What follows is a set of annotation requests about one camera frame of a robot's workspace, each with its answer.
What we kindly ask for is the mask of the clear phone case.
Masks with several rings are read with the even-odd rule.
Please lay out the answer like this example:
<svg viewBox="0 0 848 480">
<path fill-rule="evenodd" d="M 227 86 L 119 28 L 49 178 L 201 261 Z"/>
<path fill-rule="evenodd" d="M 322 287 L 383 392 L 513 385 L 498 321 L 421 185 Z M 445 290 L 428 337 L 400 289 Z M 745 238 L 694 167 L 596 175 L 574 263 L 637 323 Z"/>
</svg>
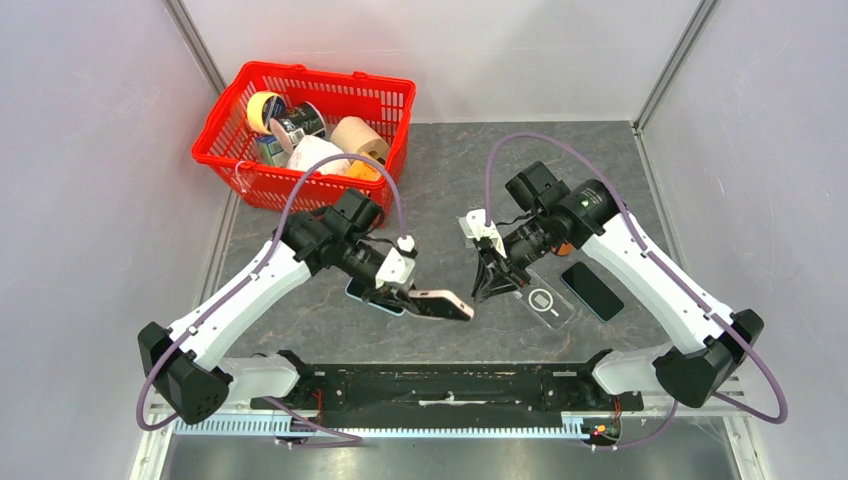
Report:
<svg viewBox="0 0 848 480">
<path fill-rule="evenodd" d="M 529 283 L 514 291 L 513 297 L 548 330 L 561 330 L 575 316 L 575 307 L 534 270 L 528 269 L 527 274 Z"/>
</svg>

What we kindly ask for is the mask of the black phone teal edge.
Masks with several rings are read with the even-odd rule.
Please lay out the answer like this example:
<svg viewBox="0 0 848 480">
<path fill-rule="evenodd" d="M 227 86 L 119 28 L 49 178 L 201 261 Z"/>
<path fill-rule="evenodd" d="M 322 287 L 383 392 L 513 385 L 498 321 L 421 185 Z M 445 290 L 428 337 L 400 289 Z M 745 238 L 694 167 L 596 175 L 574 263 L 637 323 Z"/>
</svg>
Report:
<svg viewBox="0 0 848 480">
<path fill-rule="evenodd" d="M 573 264 L 560 278 L 602 322 L 610 321 L 624 309 L 624 302 L 582 262 Z"/>
</svg>

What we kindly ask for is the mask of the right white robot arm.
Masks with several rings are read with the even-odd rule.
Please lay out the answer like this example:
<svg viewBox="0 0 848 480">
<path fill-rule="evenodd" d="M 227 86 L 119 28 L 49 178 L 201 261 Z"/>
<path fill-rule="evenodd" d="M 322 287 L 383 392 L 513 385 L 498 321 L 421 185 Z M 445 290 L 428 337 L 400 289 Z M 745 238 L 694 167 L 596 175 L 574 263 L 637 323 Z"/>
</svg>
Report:
<svg viewBox="0 0 848 480">
<path fill-rule="evenodd" d="M 688 407 L 700 408 L 717 396 L 747 357 L 739 342 L 753 343 L 762 332 L 758 314 L 733 311 L 699 287 L 597 179 L 571 189 L 535 162 L 506 189 L 528 216 L 508 235 L 486 221 L 483 209 L 459 220 L 478 252 L 475 300 L 527 286 L 529 266 L 569 244 L 612 273 L 669 337 L 668 343 L 653 348 L 603 354 L 592 372 L 578 380 L 579 400 L 601 409 L 617 394 L 661 389 Z"/>
</svg>

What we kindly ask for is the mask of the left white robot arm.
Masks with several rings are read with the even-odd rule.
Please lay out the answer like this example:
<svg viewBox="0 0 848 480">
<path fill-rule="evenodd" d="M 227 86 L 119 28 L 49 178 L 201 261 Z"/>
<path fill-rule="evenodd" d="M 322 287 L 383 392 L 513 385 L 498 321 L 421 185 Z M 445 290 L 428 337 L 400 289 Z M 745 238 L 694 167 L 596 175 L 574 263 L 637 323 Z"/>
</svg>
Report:
<svg viewBox="0 0 848 480">
<path fill-rule="evenodd" d="M 192 312 L 163 327 L 151 322 L 137 336 L 145 382 L 137 421 L 147 431 L 147 394 L 155 389 L 189 425 L 209 418 L 228 401 L 272 396 L 290 408 L 307 405 L 310 377 L 286 357 L 230 362 L 225 354 L 271 306 L 318 272 L 337 268 L 360 284 L 406 292 L 417 250 L 403 232 L 382 254 L 367 244 L 384 211 L 348 189 L 335 204 L 285 213 L 257 256 L 221 290 Z"/>
</svg>

